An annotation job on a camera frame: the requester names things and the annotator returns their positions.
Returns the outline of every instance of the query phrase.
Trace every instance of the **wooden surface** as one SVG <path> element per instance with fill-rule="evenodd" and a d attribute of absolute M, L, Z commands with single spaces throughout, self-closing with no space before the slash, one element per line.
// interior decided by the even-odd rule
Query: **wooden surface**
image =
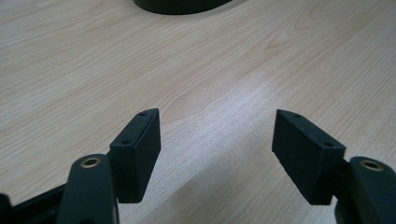
<path fill-rule="evenodd" d="M 277 108 L 396 169 L 396 1 L 0 1 L 0 191 L 14 204 L 161 110 L 162 152 L 121 223 L 335 223 L 271 151 Z"/>

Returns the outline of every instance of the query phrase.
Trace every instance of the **wood grain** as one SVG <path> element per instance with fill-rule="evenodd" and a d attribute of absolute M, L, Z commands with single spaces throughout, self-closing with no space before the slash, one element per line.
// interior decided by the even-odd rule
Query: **wood grain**
<path fill-rule="evenodd" d="M 277 108 L 396 169 L 396 1 L 0 1 L 0 191 L 21 203 L 106 153 L 141 110 L 163 150 L 121 223 L 335 223 L 271 152 Z"/>

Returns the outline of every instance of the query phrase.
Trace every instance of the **metal ring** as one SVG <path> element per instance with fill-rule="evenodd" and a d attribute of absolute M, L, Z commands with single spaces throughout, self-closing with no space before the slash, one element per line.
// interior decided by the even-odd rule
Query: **metal ring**
<path fill-rule="evenodd" d="M 369 170 L 372 170 L 372 171 L 377 171 L 377 172 L 382 172 L 382 171 L 384 171 L 384 167 L 382 167 L 382 165 L 378 164 L 378 163 L 375 162 L 375 161 L 364 160 L 364 161 L 361 161 L 360 164 L 361 164 L 364 168 L 369 169 Z"/>
<path fill-rule="evenodd" d="M 100 158 L 91 157 L 81 163 L 82 168 L 92 168 L 101 162 Z"/>

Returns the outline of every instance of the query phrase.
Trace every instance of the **dark object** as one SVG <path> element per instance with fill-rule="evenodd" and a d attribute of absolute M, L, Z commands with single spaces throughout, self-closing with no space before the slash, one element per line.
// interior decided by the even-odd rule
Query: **dark object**
<path fill-rule="evenodd" d="M 119 203 L 142 201 L 161 150 L 160 115 L 136 115 L 107 155 L 74 162 L 67 183 L 11 206 L 0 194 L 0 223 L 119 223 Z"/>
<path fill-rule="evenodd" d="M 396 223 L 396 174 L 346 148 L 301 115 L 277 110 L 273 152 L 310 204 L 337 197 L 337 223 Z"/>
<path fill-rule="evenodd" d="M 134 0 L 141 8 L 164 15 L 187 15 L 208 11 L 232 0 Z"/>

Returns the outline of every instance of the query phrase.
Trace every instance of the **black circular base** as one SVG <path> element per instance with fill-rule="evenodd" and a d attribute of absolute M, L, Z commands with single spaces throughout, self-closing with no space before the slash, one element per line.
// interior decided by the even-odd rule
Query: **black circular base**
<path fill-rule="evenodd" d="M 232 0 L 134 0 L 141 8 L 164 15 L 187 15 L 208 11 Z"/>

